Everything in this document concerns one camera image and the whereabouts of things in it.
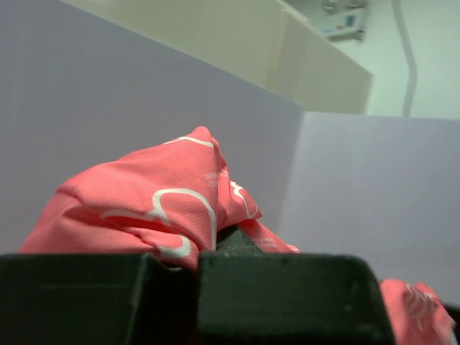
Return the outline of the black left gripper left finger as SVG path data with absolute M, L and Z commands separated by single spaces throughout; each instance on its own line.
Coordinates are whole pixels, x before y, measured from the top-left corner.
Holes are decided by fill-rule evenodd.
M 150 254 L 5 254 L 3 344 L 194 344 L 188 274 Z

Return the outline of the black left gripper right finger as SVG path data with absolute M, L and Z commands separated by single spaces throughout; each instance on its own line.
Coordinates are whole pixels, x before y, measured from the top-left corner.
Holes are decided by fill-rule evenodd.
M 393 344 L 368 264 L 332 254 L 264 253 L 238 226 L 199 258 L 201 344 Z

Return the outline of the pink hooded jacket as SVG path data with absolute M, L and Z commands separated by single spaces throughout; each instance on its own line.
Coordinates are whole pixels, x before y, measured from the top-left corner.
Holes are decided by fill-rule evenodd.
M 219 143 L 200 126 L 61 184 L 19 254 L 150 254 L 183 270 L 194 289 L 194 344 L 201 344 L 199 258 L 216 250 L 220 231 L 238 226 L 264 253 L 302 254 L 263 226 L 261 215 L 251 195 L 230 178 Z M 393 344 L 452 343 L 454 319 L 432 289 L 377 281 Z

